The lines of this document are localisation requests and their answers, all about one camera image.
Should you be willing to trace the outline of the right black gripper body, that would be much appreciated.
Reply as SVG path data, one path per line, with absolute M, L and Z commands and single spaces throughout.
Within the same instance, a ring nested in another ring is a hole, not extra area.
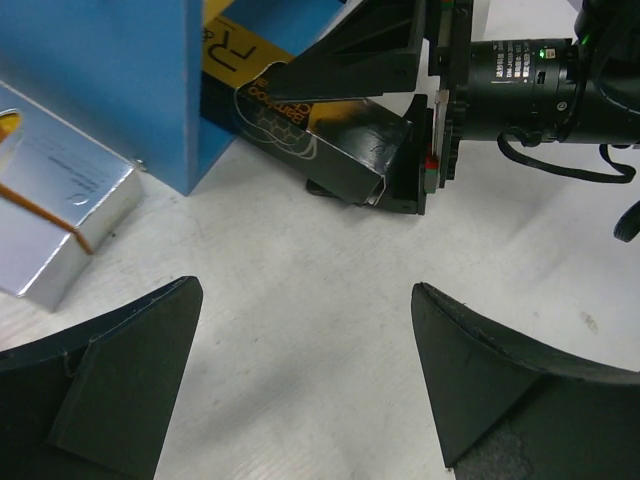
M 438 78 L 433 137 L 421 191 L 455 177 L 463 140 L 514 139 L 526 147 L 562 141 L 580 89 L 578 49 L 569 39 L 472 38 L 471 1 L 429 1 L 429 75 Z

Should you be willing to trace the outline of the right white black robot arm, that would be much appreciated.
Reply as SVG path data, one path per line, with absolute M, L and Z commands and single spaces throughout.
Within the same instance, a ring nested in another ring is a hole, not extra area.
M 424 205 L 451 181 L 464 140 L 495 143 L 514 163 L 601 184 L 627 184 L 633 167 L 609 173 L 529 155 L 543 143 L 595 144 L 600 155 L 639 144 L 639 5 L 585 1 L 573 38 L 476 41 L 470 1 L 364 1 L 332 31 L 278 69 L 278 103 L 324 103 L 413 92 L 411 160 L 403 191 Z

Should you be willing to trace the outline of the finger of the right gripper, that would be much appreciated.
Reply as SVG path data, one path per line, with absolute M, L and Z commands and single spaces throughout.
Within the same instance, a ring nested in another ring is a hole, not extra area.
M 270 76 L 280 103 L 332 102 L 415 89 L 425 1 L 362 1 L 331 31 Z
M 380 203 L 409 154 L 414 121 L 371 100 L 312 105 L 309 132 L 318 140 L 307 174 L 314 192 L 357 206 Z

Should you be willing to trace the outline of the black toothpaste box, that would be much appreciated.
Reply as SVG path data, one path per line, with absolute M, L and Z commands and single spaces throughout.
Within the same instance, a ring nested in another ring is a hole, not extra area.
M 275 62 L 233 93 L 239 135 L 336 197 L 375 205 L 412 124 L 370 99 L 276 103 L 267 88 Z

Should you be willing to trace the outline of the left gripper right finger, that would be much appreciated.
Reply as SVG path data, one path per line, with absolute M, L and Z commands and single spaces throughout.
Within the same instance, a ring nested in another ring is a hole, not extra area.
M 638 373 L 546 345 L 427 283 L 411 315 L 455 478 L 638 478 Z

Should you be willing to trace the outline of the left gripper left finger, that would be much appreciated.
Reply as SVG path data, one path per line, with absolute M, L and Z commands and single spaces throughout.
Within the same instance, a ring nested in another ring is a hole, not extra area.
M 2 478 L 153 478 L 202 303 L 185 276 L 2 351 Z

